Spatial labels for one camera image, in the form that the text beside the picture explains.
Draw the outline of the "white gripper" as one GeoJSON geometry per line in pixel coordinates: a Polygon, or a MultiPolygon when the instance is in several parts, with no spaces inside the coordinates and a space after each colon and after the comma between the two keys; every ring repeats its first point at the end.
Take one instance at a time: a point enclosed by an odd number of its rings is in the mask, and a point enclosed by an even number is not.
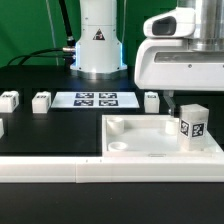
{"type": "Polygon", "coordinates": [[[164,90],[173,116],[173,90],[224,91],[224,52],[189,51],[184,39],[147,38],[137,51],[134,81],[140,89],[164,90]]]}

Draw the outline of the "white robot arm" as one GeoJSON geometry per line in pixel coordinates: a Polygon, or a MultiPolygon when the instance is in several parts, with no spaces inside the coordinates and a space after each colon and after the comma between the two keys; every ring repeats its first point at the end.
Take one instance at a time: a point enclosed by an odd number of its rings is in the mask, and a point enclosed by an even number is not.
{"type": "MultiPolygon", "coordinates": [[[[80,0],[81,38],[71,70],[87,79],[108,79],[124,70],[116,36],[116,0],[80,0]]],[[[162,90],[224,91],[224,0],[177,0],[175,9],[144,22],[134,82],[162,90]]]]}

